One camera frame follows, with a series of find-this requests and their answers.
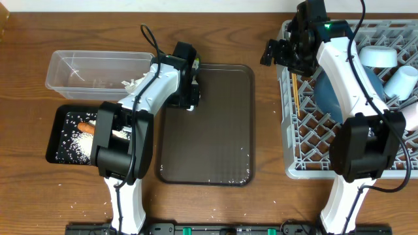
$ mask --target blue bowl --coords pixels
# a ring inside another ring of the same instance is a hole
[[[379,95],[380,99],[383,100],[385,95],[383,92],[383,84],[379,77],[368,67],[363,67],[370,83],[376,90],[376,93]],[[317,77],[313,94],[317,107],[324,114],[330,114],[333,120],[343,123],[340,104],[338,103],[337,96],[335,95],[334,89],[332,88],[331,82],[325,71],[322,71]]]

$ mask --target wooden table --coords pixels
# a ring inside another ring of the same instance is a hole
[[[358,14],[330,16],[359,18]],[[285,175],[276,70],[259,64],[266,41],[275,38],[282,22],[292,17],[12,13],[0,43],[0,234],[63,234],[69,223],[110,220],[109,192],[95,167],[54,165],[44,158],[56,109],[62,104],[86,103],[66,100],[46,89],[44,82],[56,50],[154,53],[140,33],[141,23],[151,27],[166,52],[182,40],[192,43],[205,63],[250,66],[255,73],[256,101],[253,181],[243,188],[167,185],[150,170],[142,186],[147,216],[178,223],[280,225],[286,219],[314,222],[327,203],[332,180],[291,180]],[[418,15],[369,14],[366,18]],[[399,183],[379,180],[377,185],[391,188]],[[418,233],[417,198],[417,180],[410,181],[400,193],[371,192],[357,222],[388,223],[395,234]]]

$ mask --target white dish rack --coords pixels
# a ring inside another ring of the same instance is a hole
[[[358,20],[347,21],[354,31]],[[277,40],[289,39],[285,30],[290,20],[283,23]],[[385,83],[402,65],[418,69],[418,20],[365,20],[355,37],[358,51],[364,46],[388,46],[398,52],[398,66],[388,69],[371,68]],[[311,78],[297,76],[300,116],[297,116],[293,97],[292,79],[287,67],[276,65],[281,91],[283,121],[283,160],[286,174],[293,179],[328,179],[334,178],[335,172],[329,161],[329,144],[341,125],[323,114],[315,104],[314,85],[322,71],[318,69]],[[418,86],[406,101],[386,97],[391,110],[399,110],[418,101]],[[404,140],[410,151],[412,178],[418,178],[418,131],[405,132]],[[394,165],[385,170],[382,178],[404,178],[406,162],[400,149]]]

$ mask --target white wall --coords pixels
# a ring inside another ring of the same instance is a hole
[[[0,0],[11,12],[294,12],[302,0]],[[325,0],[327,12],[360,12],[359,0]],[[367,12],[418,12],[418,0],[365,0]]]

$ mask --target white mug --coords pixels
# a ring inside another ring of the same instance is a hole
[[[415,102],[400,110],[405,117],[407,131],[418,130],[418,102]]]
[[[385,93],[390,98],[399,96],[407,100],[418,82],[418,70],[412,66],[402,66],[385,85]]]

